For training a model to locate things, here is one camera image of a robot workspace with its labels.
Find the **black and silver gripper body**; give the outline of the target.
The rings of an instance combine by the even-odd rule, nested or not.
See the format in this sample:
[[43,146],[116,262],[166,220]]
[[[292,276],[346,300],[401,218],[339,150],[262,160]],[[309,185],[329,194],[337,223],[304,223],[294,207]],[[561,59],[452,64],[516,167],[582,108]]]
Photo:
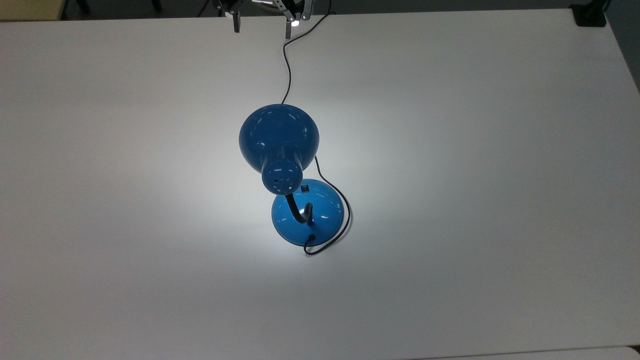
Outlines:
[[215,9],[224,15],[242,16],[249,6],[279,14],[288,22],[308,21],[314,7],[313,0],[215,0]]

